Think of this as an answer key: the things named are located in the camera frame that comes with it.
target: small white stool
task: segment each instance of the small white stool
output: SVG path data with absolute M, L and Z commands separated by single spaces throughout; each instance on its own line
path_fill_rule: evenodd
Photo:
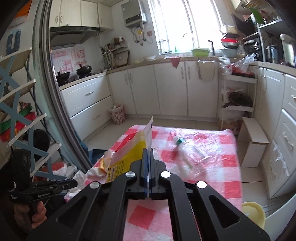
M 241 166 L 257 167 L 269 141 L 261 126 L 254 118 L 243 117 L 242 120 L 243 124 L 237 141 L 245 142 L 248 148 Z

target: green bowl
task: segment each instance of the green bowl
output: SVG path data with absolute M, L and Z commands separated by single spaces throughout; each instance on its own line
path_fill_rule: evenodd
M 193 49 L 192 53 L 196 57 L 209 56 L 209 49 Z

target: red checkered tablecloth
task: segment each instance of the red checkered tablecloth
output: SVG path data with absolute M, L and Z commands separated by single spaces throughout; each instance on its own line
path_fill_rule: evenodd
M 132 126 L 110 150 L 115 151 L 127 135 L 143 130 L 144 127 Z M 232 132 L 230 130 L 205 131 L 153 126 L 154 158 L 165 162 L 168 171 L 180 175 L 176 168 L 179 155 L 173 140 L 176 135 L 195 142 L 209 155 L 205 172 L 198 177 L 180 177 L 190 183 L 200 180 L 207 182 L 240 210 L 242 206 L 241 175 L 236 140 Z M 130 200 L 123 240 L 173 240 L 167 200 Z

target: floral wastebasket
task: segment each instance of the floral wastebasket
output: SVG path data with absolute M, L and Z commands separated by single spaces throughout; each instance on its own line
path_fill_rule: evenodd
M 109 109 L 114 124 L 120 125 L 126 121 L 123 112 L 123 105 L 116 105 L 115 108 Z

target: yellow snack bag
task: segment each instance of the yellow snack bag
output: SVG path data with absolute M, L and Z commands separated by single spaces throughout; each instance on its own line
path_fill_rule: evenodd
M 133 139 L 126 143 L 111 158 L 106 182 L 112 182 L 116 177 L 129 171 L 131 163 L 142 159 L 143 148 L 150 151 L 152 144 L 153 117 L 144 130 L 138 131 Z

